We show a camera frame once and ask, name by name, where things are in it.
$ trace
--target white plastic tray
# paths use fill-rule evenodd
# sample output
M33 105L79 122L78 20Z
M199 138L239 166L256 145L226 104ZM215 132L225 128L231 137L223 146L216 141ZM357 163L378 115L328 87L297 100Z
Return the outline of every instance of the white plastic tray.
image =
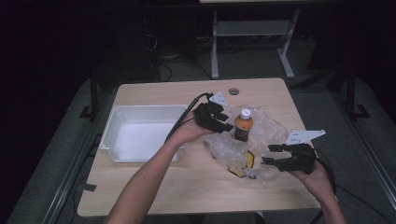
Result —
M99 148L115 162L148 161L186 110L186 105L114 106ZM176 154L172 161L177 161Z

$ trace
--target bottle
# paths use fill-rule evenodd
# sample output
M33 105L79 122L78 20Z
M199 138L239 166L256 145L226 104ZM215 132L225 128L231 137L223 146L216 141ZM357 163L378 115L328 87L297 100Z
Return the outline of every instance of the bottle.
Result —
M235 133L233 137L236 140L247 142L248 133L251 127L253 127L253 118L250 116L251 112L249 109L243 109L241 114L235 118Z

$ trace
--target wooden table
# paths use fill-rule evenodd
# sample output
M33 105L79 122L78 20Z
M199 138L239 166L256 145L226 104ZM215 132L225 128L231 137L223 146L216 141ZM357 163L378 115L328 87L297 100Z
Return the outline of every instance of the wooden table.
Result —
M228 89L237 88L238 95ZM289 91L280 78L211 80L122 85L114 105L188 105L203 92L223 91L230 107L263 106L288 130L304 130ZM98 150L78 206L82 217L106 216L141 163L115 163ZM214 161L201 139L189 143L171 164L149 214L194 214L319 208L318 202L293 176L272 172L265 181L238 178Z

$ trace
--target plastic bag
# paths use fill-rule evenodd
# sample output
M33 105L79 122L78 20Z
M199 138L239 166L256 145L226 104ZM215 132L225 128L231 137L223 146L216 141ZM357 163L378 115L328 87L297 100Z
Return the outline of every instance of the plastic bag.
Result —
M264 178L265 169L261 165L262 156L271 153L268 149L269 145L284 144L289 135L288 130L281 123L271 119L262 107L252 105L240 105L225 111L224 113L229 116L226 122L233 124L236 116L244 108L251 111L254 122L247 142L235 140L233 138L233 128L229 132L207 135L204 137L204 144L213 158L235 175L247 176L252 179ZM248 167L249 152L255 158L251 168Z

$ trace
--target bottle cap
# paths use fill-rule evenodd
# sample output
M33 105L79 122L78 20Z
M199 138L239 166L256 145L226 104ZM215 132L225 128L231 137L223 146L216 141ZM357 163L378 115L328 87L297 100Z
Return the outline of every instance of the bottle cap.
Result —
M241 112L241 119L250 119L250 110L249 109L243 109Z

